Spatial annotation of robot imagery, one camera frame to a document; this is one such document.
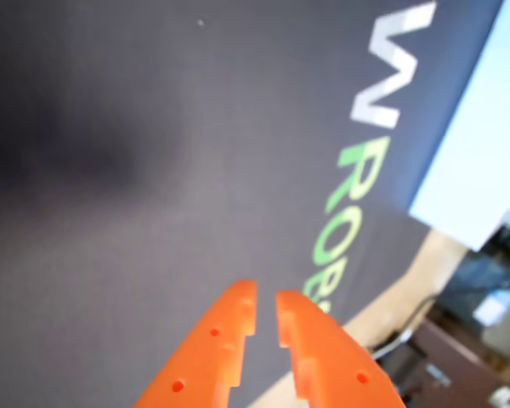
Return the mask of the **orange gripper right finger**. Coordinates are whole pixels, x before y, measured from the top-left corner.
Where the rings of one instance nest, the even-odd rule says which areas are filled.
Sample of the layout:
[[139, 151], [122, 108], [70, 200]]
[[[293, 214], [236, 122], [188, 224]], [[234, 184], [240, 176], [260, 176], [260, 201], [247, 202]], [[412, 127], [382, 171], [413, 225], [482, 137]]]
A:
[[289, 349], [296, 395], [311, 407], [403, 407], [386, 372], [300, 292], [276, 293], [279, 344]]

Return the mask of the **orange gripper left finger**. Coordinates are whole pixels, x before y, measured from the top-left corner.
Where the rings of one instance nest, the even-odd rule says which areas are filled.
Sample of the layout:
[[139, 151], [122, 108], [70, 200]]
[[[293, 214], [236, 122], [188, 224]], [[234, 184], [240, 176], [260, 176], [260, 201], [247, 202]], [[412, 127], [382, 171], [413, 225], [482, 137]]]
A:
[[226, 289], [173, 352], [137, 407], [226, 407], [241, 384], [246, 338], [255, 334], [257, 283]]

